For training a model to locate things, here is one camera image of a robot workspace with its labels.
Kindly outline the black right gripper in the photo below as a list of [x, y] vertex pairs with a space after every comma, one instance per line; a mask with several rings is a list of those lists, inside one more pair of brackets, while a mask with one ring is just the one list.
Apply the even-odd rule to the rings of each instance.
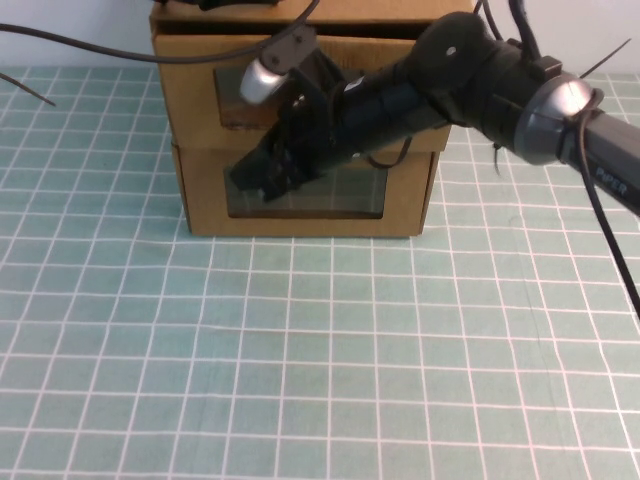
[[320, 49], [314, 49], [292, 70], [298, 96], [280, 108], [278, 125], [230, 171], [241, 191], [259, 190], [271, 202], [351, 160], [339, 132], [338, 97], [346, 79]]

